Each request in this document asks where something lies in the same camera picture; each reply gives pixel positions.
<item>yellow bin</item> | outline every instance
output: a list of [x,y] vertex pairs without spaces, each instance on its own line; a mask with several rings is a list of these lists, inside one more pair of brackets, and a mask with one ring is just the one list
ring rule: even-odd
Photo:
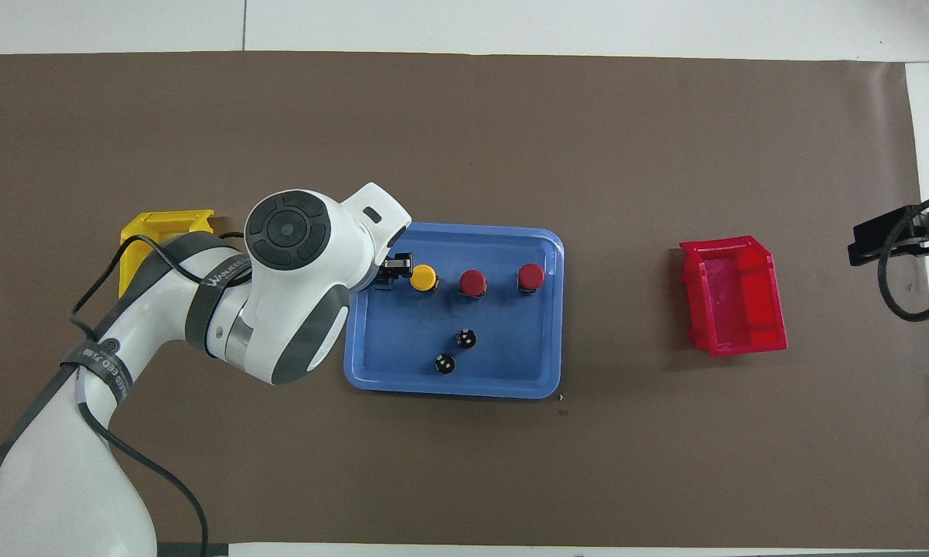
[[[142,213],[135,217],[121,229],[121,243],[135,234],[142,234],[150,237],[155,242],[162,243],[179,234],[186,232],[203,232],[213,233],[210,226],[209,218],[213,216],[213,209],[196,209],[195,211],[154,211]],[[127,251],[121,256],[121,292],[128,289],[131,279],[138,272],[149,254],[152,253],[152,246],[145,242],[135,242],[128,246]]]

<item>cable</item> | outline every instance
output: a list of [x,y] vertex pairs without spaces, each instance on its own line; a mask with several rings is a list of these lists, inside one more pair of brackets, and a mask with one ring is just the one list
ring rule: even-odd
[[887,307],[889,307],[895,315],[902,318],[902,320],[911,321],[913,323],[929,320],[929,307],[924,311],[919,311],[919,313],[910,313],[910,311],[899,306],[894,296],[891,295],[891,289],[887,285],[887,262],[891,258],[891,251],[894,250],[894,243],[897,242],[900,233],[902,233],[903,229],[910,223],[910,220],[914,219],[928,207],[929,200],[921,202],[920,205],[914,205],[914,207],[905,211],[903,215],[900,215],[900,219],[898,219],[894,227],[891,228],[890,232],[887,233],[887,239],[884,240],[884,244],[880,248],[880,257],[877,260],[877,286],[880,289],[880,295],[883,297]]
[[[228,232],[227,234],[241,234],[241,237],[244,236],[244,234],[241,232]],[[168,251],[165,251],[164,247],[159,246],[159,244],[152,240],[151,237],[147,237],[142,234],[135,234],[131,237],[128,237],[128,239],[124,240],[124,242],[121,243],[121,247],[119,247],[114,253],[114,258],[110,260],[110,264],[107,265],[107,268],[103,271],[103,274],[100,274],[99,278],[93,282],[93,285],[90,286],[88,290],[86,290],[86,293],[84,293],[82,297],[79,298],[79,301],[77,301],[75,306],[72,306],[72,310],[69,311],[69,322],[79,327],[79,329],[86,335],[86,338],[93,342],[97,342],[97,340],[99,340],[96,338],[96,333],[92,328],[90,328],[89,325],[80,320],[77,314],[79,313],[79,310],[86,305],[86,302],[88,302],[90,298],[95,295],[96,291],[100,289],[100,286],[102,286],[103,283],[106,282],[108,278],[110,278],[110,274],[114,272],[114,269],[117,268],[117,263],[120,263],[121,257],[124,256],[124,251],[127,251],[128,248],[131,247],[131,244],[138,241],[145,242],[150,247],[152,247],[152,250],[158,254],[158,257],[162,258],[162,260],[168,264],[169,267],[173,269],[173,271],[178,272],[179,275],[185,276],[185,278],[189,279],[190,282],[195,282],[196,285],[199,285],[199,283],[203,281],[203,279],[199,278],[199,276],[193,275],[192,272],[186,271],[182,265],[179,265],[178,261],[175,261],[175,258],[172,257]],[[227,287],[231,288],[231,286],[243,285],[248,281],[251,281],[250,272],[238,276],[233,281],[231,281],[230,285],[227,285]]]
[[103,424],[100,423],[100,420],[96,419],[96,416],[93,416],[93,412],[90,411],[89,403],[86,402],[86,381],[85,374],[83,374],[83,368],[78,367],[76,369],[76,402],[79,408],[80,415],[83,416],[83,420],[86,421],[86,424],[90,426],[90,429],[96,431],[97,434],[100,434],[100,437],[103,437],[107,440],[108,443],[117,447],[118,450],[123,452],[128,457],[131,457],[136,462],[139,462],[143,466],[146,466],[152,472],[157,473],[165,480],[168,480],[177,490],[180,490],[182,495],[189,500],[189,504],[193,505],[193,510],[196,511],[196,518],[199,518],[200,521],[200,557],[207,557],[207,545],[210,544],[210,526],[207,524],[207,516],[203,512],[203,505],[200,504],[199,500],[196,499],[193,492],[182,483],[181,480],[175,477],[174,473],[165,470],[163,466],[157,464],[152,459],[149,459],[142,453],[138,452],[135,448],[131,447],[120,437],[110,433],[106,427],[103,427]]

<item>black band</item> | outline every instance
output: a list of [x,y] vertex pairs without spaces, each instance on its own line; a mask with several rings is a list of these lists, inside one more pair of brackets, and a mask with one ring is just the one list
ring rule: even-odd
[[189,304],[189,312],[186,313],[186,342],[189,346],[207,356],[216,357],[207,349],[207,331],[210,330],[210,320],[213,319],[213,313],[217,311],[217,304],[224,296],[224,290],[231,285],[234,279],[249,269],[251,269],[251,259],[245,254],[237,254],[226,258],[224,263],[217,265],[209,275],[203,277],[203,281],[196,288],[193,302]]
[[62,361],[62,364],[63,366],[64,364],[78,364],[93,371],[113,392],[118,405],[128,397],[128,392],[135,383],[135,380],[131,378],[131,372],[128,371],[124,362],[121,362],[120,357],[104,348],[102,344],[91,340],[79,343],[79,346]]
[[14,446],[18,437],[21,437],[25,429],[28,429],[30,422],[34,421],[41,410],[44,409],[44,405],[46,405],[48,401],[51,401],[51,398],[58,392],[58,389],[62,388],[65,381],[68,381],[69,378],[72,377],[72,373],[75,370],[76,367],[74,364],[64,364],[58,367],[58,373],[54,374],[47,385],[44,385],[40,394],[37,395],[36,401],[25,410],[21,419],[14,424],[14,428],[11,429],[11,432],[7,435],[7,438],[4,439],[4,442],[0,444],[0,466],[4,464],[4,458],[7,457],[8,452],[11,452],[11,447]]

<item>robotic arm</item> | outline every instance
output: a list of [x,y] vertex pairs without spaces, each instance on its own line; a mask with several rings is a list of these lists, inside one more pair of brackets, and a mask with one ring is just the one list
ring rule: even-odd
[[247,254],[194,232],[165,244],[172,261],[147,258],[1,447],[0,556],[154,556],[145,504],[81,403],[106,426],[172,340],[270,384],[306,376],[336,342],[350,293],[375,280],[410,222],[374,183],[341,203],[290,190],[248,215]]

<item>black knob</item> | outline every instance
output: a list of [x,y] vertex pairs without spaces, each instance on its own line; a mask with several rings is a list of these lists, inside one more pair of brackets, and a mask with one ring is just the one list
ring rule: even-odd
[[457,342],[457,346],[468,350],[474,348],[474,345],[478,342],[478,335],[474,334],[471,329],[461,329],[454,335],[454,342]]
[[436,370],[442,374],[449,374],[450,371],[454,371],[454,367],[457,367],[454,356],[449,354],[440,354],[433,363],[436,365]]

